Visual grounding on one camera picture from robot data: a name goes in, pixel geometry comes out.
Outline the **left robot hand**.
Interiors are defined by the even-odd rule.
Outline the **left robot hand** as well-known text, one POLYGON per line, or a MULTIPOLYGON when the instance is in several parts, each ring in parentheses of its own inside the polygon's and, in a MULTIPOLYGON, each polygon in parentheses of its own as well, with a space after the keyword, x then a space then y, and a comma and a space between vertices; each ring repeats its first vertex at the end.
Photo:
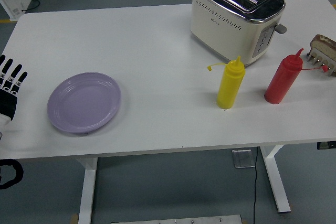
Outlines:
POLYGON ((5 55, 1 55, 1 134, 4 127, 13 120, 16 106, 17 94, 28 73, 26 71, 18 76, 22 69, 22 65, 18 64, 14 70, 8 74, 13 59, 7 59, 5 55))

